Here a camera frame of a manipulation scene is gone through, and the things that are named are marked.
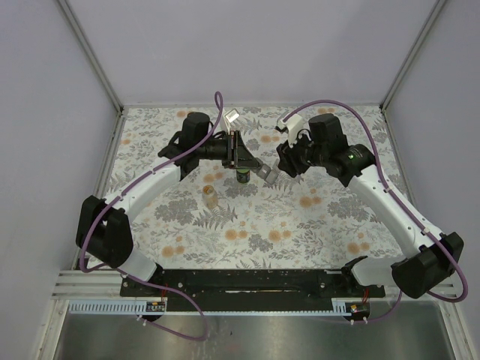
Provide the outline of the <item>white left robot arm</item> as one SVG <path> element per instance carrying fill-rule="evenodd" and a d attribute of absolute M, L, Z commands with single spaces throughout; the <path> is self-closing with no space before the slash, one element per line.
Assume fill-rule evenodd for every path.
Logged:
<path fill-rule="evenodd" d="M 134 247 L 131 222 L 152 200 L 195 170 L 201 160 L 220 161 L 223 167 L 238 171 L 257 173 L 263 168 L 239 131 L 216 132 L 216 127 L 205 113 L 189 113 L 181 130 L 159 151 L 146 173 L 112 195 L 84 200 L 76 234 L 83 272 L 89 271 L 84 259 L 89 254 L 103 266 L 137 278 L 136 287 L 146 296 L 162 290 L 163 279 L 155 273 L 160 266 Z"/>

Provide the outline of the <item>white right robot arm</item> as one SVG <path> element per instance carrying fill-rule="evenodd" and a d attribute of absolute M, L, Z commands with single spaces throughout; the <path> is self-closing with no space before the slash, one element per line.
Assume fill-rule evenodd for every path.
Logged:
<path fill-rule="evenodd" d="M 311 167 L 325 168 L 373 210 L 402 251 L 399 257 L 360 256 L 348 262 L 343 270 L 349 274 L 341 278 L 348 296 L 360 296 L 372 285 L 395 285 L 418 299 L 454 274 L 463 239 L 434 226 L 381 178 L 374 154 L 362 144 L 349 145 L 336 116 L 322 114 L 304 121 L 295 114 L 278 120 L 276 129 L 288 136 L 277 147 L 280 170 L 295 178 Z"/>

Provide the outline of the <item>green pill bottle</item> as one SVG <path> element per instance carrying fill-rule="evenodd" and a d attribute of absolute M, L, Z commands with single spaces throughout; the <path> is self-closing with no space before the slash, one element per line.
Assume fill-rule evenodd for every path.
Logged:
<path fill-rule="evenodd" d="M 236 180 L 240 184 L 247 184 L 251 178 L 251 171 L 249 169 L 237 169 L 235 171 Z"/>

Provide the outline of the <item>grey weekly pill organizer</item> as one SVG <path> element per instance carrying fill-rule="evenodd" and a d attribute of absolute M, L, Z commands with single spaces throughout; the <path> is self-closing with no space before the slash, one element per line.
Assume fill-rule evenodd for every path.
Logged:
<path fill-rule="evenodd" d="M 267 185 L 272 186 L 280 175 L 278 164 L 279 160 L 276 160 L 272 166 L 269 166 L 267 163 L 263 163 L 256 172 L 257 176 L 261 178 Z"/>

